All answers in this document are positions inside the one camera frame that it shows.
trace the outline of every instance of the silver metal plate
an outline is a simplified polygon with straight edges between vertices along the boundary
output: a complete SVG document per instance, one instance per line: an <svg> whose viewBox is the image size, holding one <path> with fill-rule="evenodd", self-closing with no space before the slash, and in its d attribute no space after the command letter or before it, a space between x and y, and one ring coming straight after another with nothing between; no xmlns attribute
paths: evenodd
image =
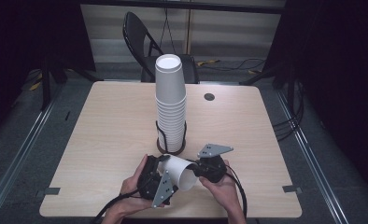
<svg viewBox="0 0 368 224"><path fill-rule="evenodd" d="M198 153L198 158L212 158L218 156L222 153L226 153L234 150L233 147L225 147L214 144L207 144L202 148L202 150Z"/></svg>
<svg viewBox="0 0 368 224"><path fill-rule="evenodd" d="M155 194L154 201L152 201L152 207L158 207L161 203L163 203L163 201L172 196L173 193L173 184L172 180L170 179L169 171L165 171Z"/></svg>

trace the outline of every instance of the gray floor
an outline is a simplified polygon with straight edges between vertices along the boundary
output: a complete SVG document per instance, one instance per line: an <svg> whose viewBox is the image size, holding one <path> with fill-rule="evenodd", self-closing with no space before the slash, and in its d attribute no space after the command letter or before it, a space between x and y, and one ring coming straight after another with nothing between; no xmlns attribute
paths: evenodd
<svg viewBox="0 0 368 224"><path fill-rule="evenodd" d="M240 62L222 62L214 66L236 67L239 64ZM255 62L249 62L248 66L255 64ZM136 63L99 63L97 64L97 73L93 74L107 79L138 80L139 70ZM67 83L61 94L57 96L56 104L51 110L43 130L31 148L11 191L1 206L0 223L85 223L90 220L86 217L44 218L38 212L43 198L35 196L38 190L49 186L92 86L90 81L73 72L67 74L69 75ZM201 81L231 84L254 76L246 70L221 72L206 68L200 68L199 74ZM286 120L286 117L276 92L272 88L272 80L272 78L262 79L255 86L261 91L271 122L277 124ZM27 86L23 87L22 95L0 126L0 179L14 159L40 112L42 91L40 88L28 91ZM311 104L306 101L306 97L304 98L304 118L301 127L343 207L348 223L368 223L368 186L363 182L352 163L337 148L329 133L321 127L320 120ZM294 186L303 190L303 193L298 195L303 214L295 219L260 218L260 223L336 223L294 135L279 142L279 145ZM169 223L193 221L175 220ZM143 222L157 223L161 221L137 220L135 223ZM248 223L256 223L256 220L249 218Z"/></svg>

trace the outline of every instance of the person's arm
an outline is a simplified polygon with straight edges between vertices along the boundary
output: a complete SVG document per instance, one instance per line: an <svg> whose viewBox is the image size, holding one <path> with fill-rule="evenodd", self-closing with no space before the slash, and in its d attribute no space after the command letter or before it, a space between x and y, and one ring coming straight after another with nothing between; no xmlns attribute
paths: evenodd
<svg viewBox="0 0 368 224"><path fill-rule="evenodd" d="M213 194L216 201L227 211L228 223L230 224L246 224L246 218L243 215L237 197L236 185L234 181L225 175L219 183L211 183L204 177L199 177L202 185L204 185Z"/></svg>
<svg viewBox="0 0 368 224"><path fill-rule="evenodd" d="M147 155L143 157L143 160L138 165L134 172L134 175L125 179L122 182L122 187L120 188L120 193L125 194L133 192L137 189L137 180L143 171L144 166L147 162ZM152 201L142 198L126 198L120 200L113 204L110 208L106 210L105 218L102 224L120 224L124 217L139 212L141 210L151 208Z"/></svg>

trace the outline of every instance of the wooden table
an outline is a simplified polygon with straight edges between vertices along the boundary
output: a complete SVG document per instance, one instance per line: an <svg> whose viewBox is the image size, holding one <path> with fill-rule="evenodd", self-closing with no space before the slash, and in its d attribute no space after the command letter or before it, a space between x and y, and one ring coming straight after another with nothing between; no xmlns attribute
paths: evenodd
<svg viewBox="0 0 368 224"><path fill-rule="evenodd" d="M260 92L255 87L186 85L187 145L179 155L196 159L207 143L233 147L223 154L239 176L248 198L248 217L299 217L302 214ZM215 95L207 101L206 93ZM94 217L120 192L145 153L156 147L155 85L96 82L78 118L40 213L44 217ZM133 217L226 217L198 181L178 191L165 208Z"/></svg>

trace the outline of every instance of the white wall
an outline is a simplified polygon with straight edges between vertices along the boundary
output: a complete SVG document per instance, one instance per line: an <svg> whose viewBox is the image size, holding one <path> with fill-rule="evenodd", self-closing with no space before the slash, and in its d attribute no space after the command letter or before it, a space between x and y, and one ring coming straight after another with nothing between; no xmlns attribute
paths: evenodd
<svg viewBox="0 0 368 224"><path fill-rule="evenodd" d="M226 0L208 2L227 4ZM231 0L229 4L283 7L285 0ZM81 8L96 63L134 62L122 37L123 17L127 11L133 11L146 24L157 42L161 39L165 18L162 8L88 5ZM176 53L189 51L195 60L266 58L280 18L256 13L191 10L190 47L186 49L189 15L187 9L168 9ZM162 48L166 53L173 53L167 27Z"/></svg>

